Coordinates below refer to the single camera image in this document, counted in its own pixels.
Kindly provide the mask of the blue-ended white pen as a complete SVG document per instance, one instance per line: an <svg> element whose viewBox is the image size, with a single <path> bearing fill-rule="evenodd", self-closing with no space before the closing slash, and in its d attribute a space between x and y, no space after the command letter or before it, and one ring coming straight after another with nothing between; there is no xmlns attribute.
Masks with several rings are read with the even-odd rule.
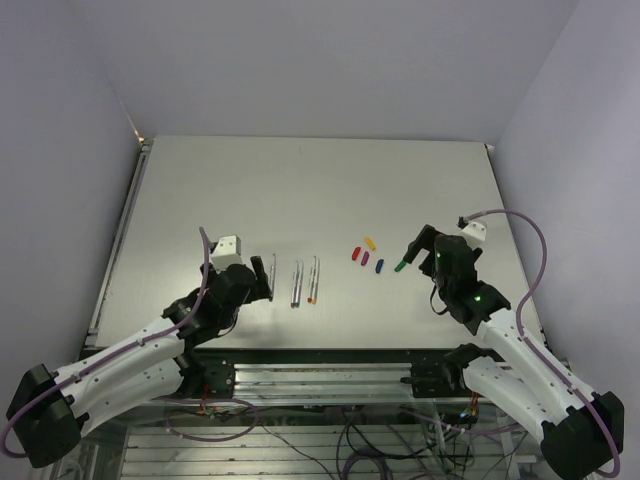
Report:
<svg viewBox="0 0 640 480"><path fill-rule="evenodd" d="M276 282L276 267L277 267L277 257L276 254L272 254L272 262L269 270L269 289L270 296L269 301L273 302L275 296L275 282Z"/></svg>

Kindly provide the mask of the purple-ended white pen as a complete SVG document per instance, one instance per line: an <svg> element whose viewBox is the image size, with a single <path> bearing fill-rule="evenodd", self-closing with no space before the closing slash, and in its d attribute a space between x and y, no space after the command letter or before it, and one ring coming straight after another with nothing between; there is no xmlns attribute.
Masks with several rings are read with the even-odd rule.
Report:
<svg viewBox="0 0 640 480"><path fill-rule="evenodd" d="M299 275L300 275L300 264L299 261L296 260L294 264L294 270L292 272L292 288L291 288L291 296L290 296L290 307L292 309L298 307L298 284L299 284Z"/></svg>

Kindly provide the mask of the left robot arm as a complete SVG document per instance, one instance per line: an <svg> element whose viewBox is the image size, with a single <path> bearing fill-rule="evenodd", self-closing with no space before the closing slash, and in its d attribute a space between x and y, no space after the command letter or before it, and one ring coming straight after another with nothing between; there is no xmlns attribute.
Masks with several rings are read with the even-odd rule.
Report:
<svg viewBox="0 0 640 480"><path fill-rule="evenodd" d="M15 433L22 449L5 448L4 454L44 468L98 426L148 400L196 395L208 381L194 348L229 333L242 306L271 295L258 256L222 271L208 264L200 288L139 332L64 367L32 367L20 380L1 433Z"/></svg>

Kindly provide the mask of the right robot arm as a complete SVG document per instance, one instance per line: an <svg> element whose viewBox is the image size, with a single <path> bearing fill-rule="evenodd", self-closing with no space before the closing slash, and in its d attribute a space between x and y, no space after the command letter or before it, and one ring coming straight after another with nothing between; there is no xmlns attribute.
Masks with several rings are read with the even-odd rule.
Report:
<svg viewBox="0 0 640 480"><path fill-rule="evenodd" d="M481 222L457 235L425 225L403 257L410 264L427 253L419 269L434 283L431 295L475 339L445 356L442 387L455 396L470 390L489 399L538 442L560 478L601 473L622 453L624 405L613 392L598 393L570 372L519 324L507 298L479 280L475 263L485 238Z"/></svg>

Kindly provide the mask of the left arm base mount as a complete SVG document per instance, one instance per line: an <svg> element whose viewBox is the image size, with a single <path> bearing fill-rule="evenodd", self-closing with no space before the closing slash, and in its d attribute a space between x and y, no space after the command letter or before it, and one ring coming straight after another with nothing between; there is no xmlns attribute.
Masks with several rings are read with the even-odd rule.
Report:
<svg viewBox="0 0 640 480"><path fill-rule="evenodd" d="M181 383L175 396L182 399L230 399L234 395L236 370L221 357L201 358L195 351L175 359Z"/></svg>

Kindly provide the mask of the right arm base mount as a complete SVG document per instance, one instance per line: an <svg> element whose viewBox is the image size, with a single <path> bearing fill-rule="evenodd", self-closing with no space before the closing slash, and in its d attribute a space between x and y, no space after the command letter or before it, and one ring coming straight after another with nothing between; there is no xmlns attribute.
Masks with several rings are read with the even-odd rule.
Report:
<svg viewBox="0 0 640 480"><path fill-rule="evenodd" d="M426 357L413 362L409 373L401 377L400 382L411 388L414 399L470 397L471 391L463 380L463 369L481 357L502 361L493 350L482 349L472 343L462 344L438 358Z"/></svg>

